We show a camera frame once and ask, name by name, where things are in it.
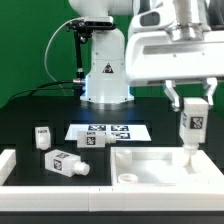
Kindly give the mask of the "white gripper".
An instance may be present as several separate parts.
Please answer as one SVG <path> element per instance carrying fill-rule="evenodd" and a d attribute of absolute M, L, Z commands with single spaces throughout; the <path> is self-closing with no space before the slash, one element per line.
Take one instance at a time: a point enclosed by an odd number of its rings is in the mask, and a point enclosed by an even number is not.
<path fill-rule="evenodd" d="M 175 82 L 204 80 L 204 99 L 213 106 L 217 79 L 224 78 L 224 30 L 213 30 L 200 18 L 178 18 L 174 9 L 138 14 L 129 26 L 125 73 L 131 86 L 164 83 L 175 112 L 182 110 Z"/>

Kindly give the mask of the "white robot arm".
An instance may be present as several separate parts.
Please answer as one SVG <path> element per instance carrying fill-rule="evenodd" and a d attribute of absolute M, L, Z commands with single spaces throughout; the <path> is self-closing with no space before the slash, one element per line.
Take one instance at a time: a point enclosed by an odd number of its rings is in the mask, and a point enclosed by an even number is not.
<path fill-rule="evenodd" d="M 203 83 L 203 102 L 224 79 L 224 30 L 212 0 L 68 0 L 79 14 L 77 41 L 92 40 L 91 70 L 80 100 L 99 107 L 132 101 L 135 86 L 162 85 L 176 111 L 177 84 Z"/>

